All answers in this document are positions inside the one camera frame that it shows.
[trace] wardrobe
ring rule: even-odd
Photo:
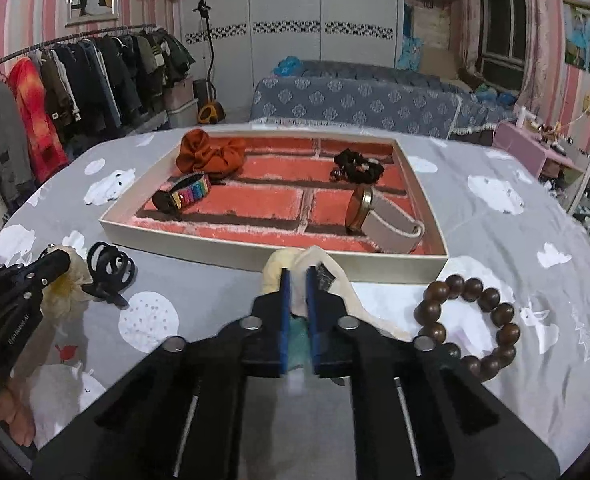
[[[181,0],[185,43],[206,77],[210,47],[197,12]],[[404,0],[206,0],[217,99],[246,120],[255,85],[286,56],[394,66],[401,50]]]

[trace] black scrunchie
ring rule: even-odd
[[[364,158],[361,153],[346,148],[339,155],[335,155],[334,163],[339,166],[336,176],[344,176],[353,184],[374,184],[384,173],[384,167],[380,162]]]

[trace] curtain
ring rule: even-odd
[[[526,59],[517,103],[539,113],[549,65],[548,0],[526,0]]]
[[[460,55],[464,67],[475,72],[475,63],[479,51],[479,33],[481,26],[482,0],[462,0],[462,38]]]

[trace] pink striped wall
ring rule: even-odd
[[[578,0],[590,3],[590,0]],[[549,67],[551,76],[546,79],[544,102],[539,115],[549,123],[568,124],[584,111],[584,97],[590,95],[590,73],[564,62],[564,1],[548,0],[550,26]],[[579,119],[569,128],[578,145],[590,148],[590,116]]]
[[[0,58],[41,41],[118,25],[156,23],[181,38],[179,0],[120,0],[119,11],[118,20],[66,27],[65,0],[0,0]]]

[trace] red brick pattern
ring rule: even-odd
[[[227,137],[214,137],[215,144]],[[325,250],[374,252],[378,248],[363,235],[345,231],[346,207],[354,185],[332,182],[332,156],[345,148],[386,162],[377,188],[414,216],[406,184],[393,163],[389,144],[355,144],[338,140],[248,137],[242,170],[224,186],[170,218],[151,201],[131,224],[206,238],[252,242],[271,246],[318,245]],[[420,244],[413,254],[430,253]]]

